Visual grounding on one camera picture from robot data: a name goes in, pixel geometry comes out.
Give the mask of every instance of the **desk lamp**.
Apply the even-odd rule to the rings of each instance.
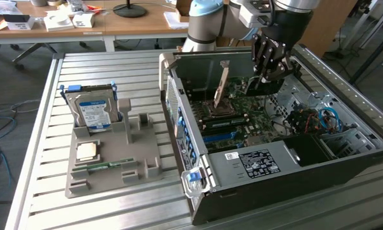
[[[130,0],[126,0],[126,4],[116,5],[112,8],[112,12],[123,18],[136,18],[146,14],[146,9],[138,5],[130,4]]]

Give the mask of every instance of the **green circuit board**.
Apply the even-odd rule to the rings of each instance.
[[[226,130],[236,132],[232,139],[206,142],[208,153],[242,148],[249,145],[269,143],[277,136],[281,135],[281,133],[277,133],[277,131],[273,129],[271,119],[263,111],[261,96],[226,98],[224,102],[231,105],[230,107],[232,109],[230,109],[230,113],[246,115],[246,121],[242,125],[226,128]],[[204,117],[211,116],[211,104],[212,100],[191,102],[191,110],[198,124],[200,124],[200,120]],[[203,136],[204,127],[199,126],[199,129]],[[218,128],[219,133],[223,132],[222,130],[224,130],[224,128]]]

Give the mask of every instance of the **hard drive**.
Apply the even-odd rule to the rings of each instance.
[[[90,133],[102,132],[120,120],[116,109],[115,84],[70,85],[61,95],[70,108],[75,127],[86,126]]]

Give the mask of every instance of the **white box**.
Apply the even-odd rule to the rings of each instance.
[[[6,26],[9,30],[30,30],[33,27],[34,19],[33,17],[29,17],[26,22],[7,22],[6,21]]]
[[[74,25],[71,24],[71,21],[68,17],[64,15],[53,15],[53,16],[46,16],[43,18],[43,23],[46,27],[46,31],[58,31],[58,30],[67,30],[72,29]]]
[[[76,28],[91,28],[94,25],[94,15],[91,13],[76,14],[71,19]]]

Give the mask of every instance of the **blue hard drive label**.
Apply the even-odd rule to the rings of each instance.
[[[251,178],[280,171],[267,149],[239,154],[239,160]]]
[[[103,129],[110,126],[108,113],[104,111],[106,105],[103,100],[79,103],[82,118],[90,129]]]

